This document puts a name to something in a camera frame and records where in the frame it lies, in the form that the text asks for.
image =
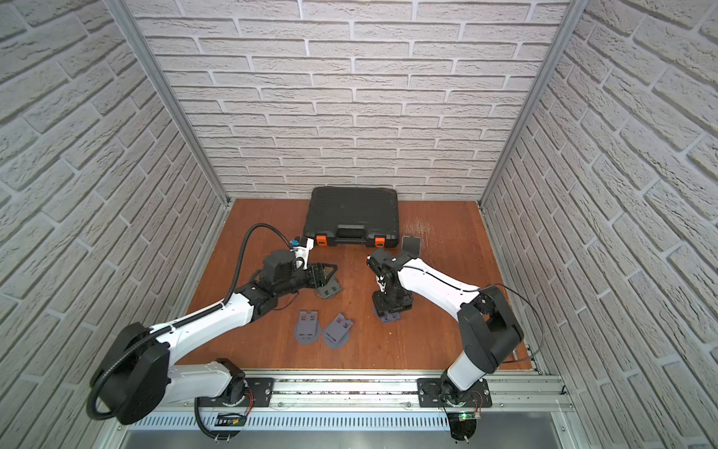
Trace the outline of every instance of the gray plastic piece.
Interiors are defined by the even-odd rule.
[[[401,237],[401,250],[415,257],[421,256],[421,237]]]
[[[341,291],[342,287],[339,285],[339,279],[337,279],[336,276],[332,276],[332,279],[329,279],[329,282],[327,282],[324,287],[314,289],[317,296],[323,300],[328,300],[329,298],[338,295]]]
[[[299,312],[299,321],[294,326],[294,338],[300,345],[308,345],[319,340],[322,327],[319,324],[319,313],[316,310]]]
[[[394,321],[401,321],[401,315],[399,314],[399,312],[387,313],[383,317],[380,317],[379,314],[376,312],[376,307],[374,307],[373,302],[371,305],[371,309],[374,311],[374,315],[379,318],[379,321],[384,324],[393,323]]]
[[[340,313],[324,328],[322,340],[324,340],[330,349],[339,349],[349,341],[349,329],[351,329],[353,325],[353,321],[347,320],[344,318],[344,315]]]

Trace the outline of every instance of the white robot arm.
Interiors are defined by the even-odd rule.
[[[131,424],[161,404],[198,397],[220,397],[225,404],[239,402],[246,394],[244,373],[230,361],[175,364],[219,335],[263,317],[277,306],[280,297],[305,287],[324,287],[332,279],[336,265],[308,263],[313,240],[292,243],[290,249],[267,256],[262,270],[247,284],[233,288],[223,300],[150,328],[140,323],[126,326],[90,382],[90,417],[116,417],[122,424]],[[474,385],[494,372],[523,339],[521,327],[495,287],[479,289],[459,282],[403,251],[394,257],[378,249],[367,263],[380,286],[372,298],[380,316],[410,309],[411,292],[416,292],[458,321],[464,351],[444,372],[440,386],[448,402],[465,401]],[[488,321],[484,314],[490,315]],[[110,412],[97,410],[98,398]]]
[[[442,394],[450,402],[463,402],[472,386],[493,373],[523,340],[523,330],[495,286],[482,289],[457,281],[405,251],[393,256],[377,249],[367,265],[380,288],[372,297],[379,316],[410,309],[415,292],[459,323],[464,351],[442,375]]]

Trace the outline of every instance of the red wire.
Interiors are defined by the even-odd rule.
[[[252,411],[252,407],[254,407],[254,395],[252,394],[252,390],[249,390],[248,396],[249,396],[249,405],[245,409],[245,412],[244,412],[245,417],[249,415],[249,412]]]
[[[481,395],[481,393],[477,392],[476,390],[471,390],[472,393],[476,393],[481,398],[481,405],[474,408],[474,413],[479,412],[479,416],[481,416],[481,409],[484,407],[484,396]]]

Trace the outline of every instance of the metal bracket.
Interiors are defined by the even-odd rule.
[[[272,390],[274,387],[274,379],[271,377],[248,377],[245,379],[247,386],[252,391],[254,403],[252,407],[269,407],[271,401]],[[244,409],[249,405],[249,398],[244,397],[234,407],[226,407],[222,404],[219,397],[201,397],[200,407],[226,407],[228,409],[240,408]]]
[[[401,314],[399,312],[393,312],[393,313],[385,313],[384,315],[379,315],[376,312],[376,305],[371,305],[372,310],[374,310],[374,315],[376,315],[377,318],[379,318],[379,321],[381,321],[384,324],[393,323],[394,321],[401,321]]]
[[[420,378],[416,380],[416,389],[419,392],[419,406],[420,407],[441,407],[444,405],[447,411],[450,412],[452,404],[446,402],[440,398],[442,395],[440,388],[440,380],[434,378]],[[459,404],[475,405],[475,408],[489,408],[493,405],[491,401],[491,392],[486,380],[477,381],[475,384],[468,389],[462,397],[459,398]]]
[[[342,290],[343,288],[339,285],[339,280],[337,279],[337,277],[332,276],[332,279],[329,279],[329,282],[327,282],[324,287],[314,289],[314,293],[316,293],[317,296],[322,298],[323,300],[328,300],[338,295],[339,292],[341,292]]]

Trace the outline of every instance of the white brick wallpaper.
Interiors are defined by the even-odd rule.
[[[476,200],[564,13],[554,0],[129,0],[225,189]]]
[[[95,364],[218,209],[102,1],[0,4],[0,447],[91,447]]]
[[[596,447],[718,447],[717,24],[712,0],[591,0],[486,198]]]

